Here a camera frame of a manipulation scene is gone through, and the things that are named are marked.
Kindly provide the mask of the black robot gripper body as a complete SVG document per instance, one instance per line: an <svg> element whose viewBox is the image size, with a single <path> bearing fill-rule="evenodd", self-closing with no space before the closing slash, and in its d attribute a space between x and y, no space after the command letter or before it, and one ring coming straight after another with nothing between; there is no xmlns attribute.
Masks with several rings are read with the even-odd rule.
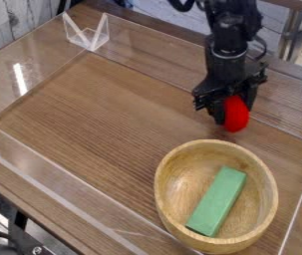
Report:
<svg viewBox="0 0 302 255"><path fill-rule="evenodd" d="M213 100L223 100L230 96L241 96L246 104L246 89L249 83L258 86L266 82L265 69L267 63L263 57L267 52L265 40L255 36L254 41L262 46L262 51L251 56L247 48L243 51L222 53L215 48L214 36L205 39L206 76L191 89L194 108L199 111L207 109Z"/></svg>

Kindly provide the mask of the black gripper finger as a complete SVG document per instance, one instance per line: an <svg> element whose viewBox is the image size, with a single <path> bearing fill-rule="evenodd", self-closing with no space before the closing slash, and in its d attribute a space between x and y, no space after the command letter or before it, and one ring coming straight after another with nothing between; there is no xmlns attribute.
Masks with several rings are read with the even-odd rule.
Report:
<svg viewBox="0 0 302 255"><path fill-rule="evenodd" d="M247 84L247 89L246 89L246 106L247 109L251 110L253 108L253 104L255 101L255 97L257 97L257 91L258 91L258 84L257 83L249 83Z"/></svg>
<svg viewBox="0 0 302 255"><path fill-rule="evenodd" d="M213 100L207 103L207 112L214 118L215 123L222 126L225 124L225 107L223 100Z"/></svg>

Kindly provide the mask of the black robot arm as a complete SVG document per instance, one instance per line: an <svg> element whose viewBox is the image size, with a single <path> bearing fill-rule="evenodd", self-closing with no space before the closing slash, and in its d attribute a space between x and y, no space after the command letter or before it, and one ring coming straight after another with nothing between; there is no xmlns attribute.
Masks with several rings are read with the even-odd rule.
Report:
<svg viewBox="0 0 302 255"><path fill-rule="evenodd" d="M206 76L191 90L194 108L207 110L229 132L246 128L258 87L266 82L267 46L257 33L262 15L255 0L167 0L179 12L193 5L205 13L210 34L205 39Z"/></svg>

